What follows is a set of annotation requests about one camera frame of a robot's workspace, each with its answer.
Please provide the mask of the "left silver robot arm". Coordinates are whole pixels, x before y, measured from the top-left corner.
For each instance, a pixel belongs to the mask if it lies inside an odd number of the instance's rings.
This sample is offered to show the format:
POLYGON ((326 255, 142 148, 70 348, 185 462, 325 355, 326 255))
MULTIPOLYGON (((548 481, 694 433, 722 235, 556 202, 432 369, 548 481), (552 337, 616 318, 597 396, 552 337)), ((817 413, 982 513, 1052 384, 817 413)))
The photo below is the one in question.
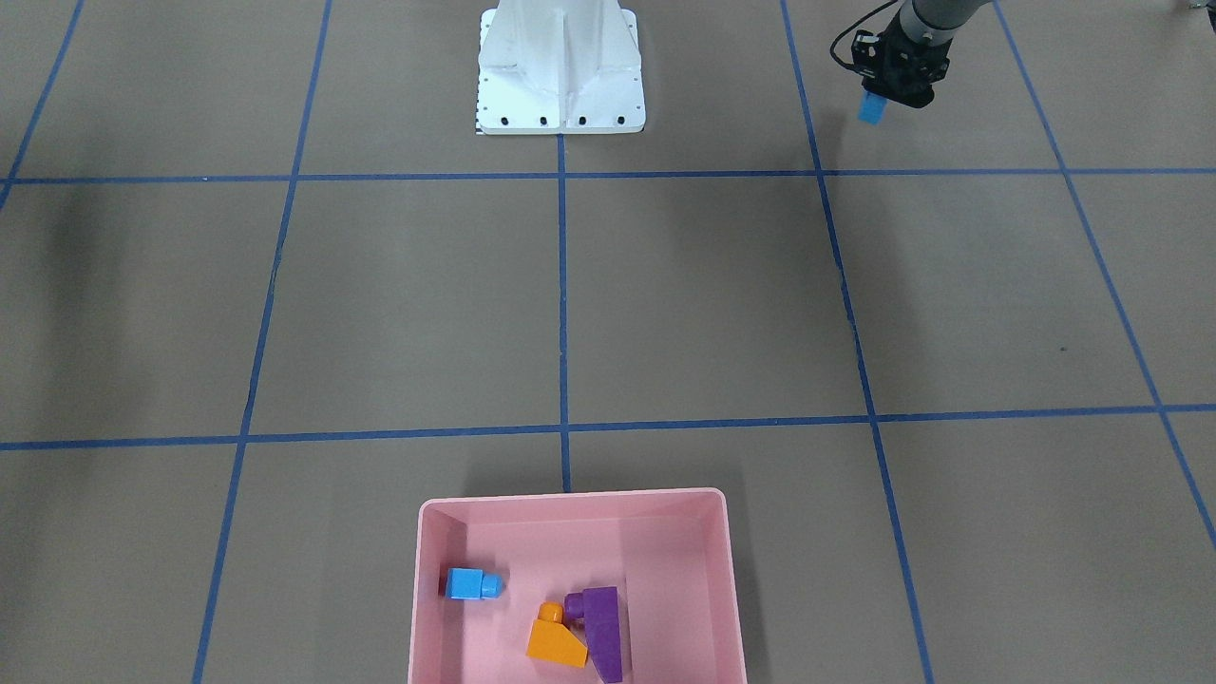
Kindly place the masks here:
POLYGON ((948 52, 961 27, 986 1, 889 1, 865 15, 843 37, 851 39, 845 69, 861 77, 863 112, 877 122, 886 103, 921 110, 950 69, 948 52))

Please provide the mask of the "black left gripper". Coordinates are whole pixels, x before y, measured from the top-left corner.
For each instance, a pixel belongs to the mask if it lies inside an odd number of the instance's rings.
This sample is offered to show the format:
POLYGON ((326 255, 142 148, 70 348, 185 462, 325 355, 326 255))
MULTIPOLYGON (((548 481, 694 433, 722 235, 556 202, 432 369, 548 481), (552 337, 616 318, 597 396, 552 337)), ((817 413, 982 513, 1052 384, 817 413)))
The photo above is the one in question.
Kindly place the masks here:
POLYGON ((852 71, 863 78, 865 97, 922 110, 938 96, 934 84, 948 72, 950 47, 950 40, 913 43, 900 28, 858 29, 851 40, 852 71))

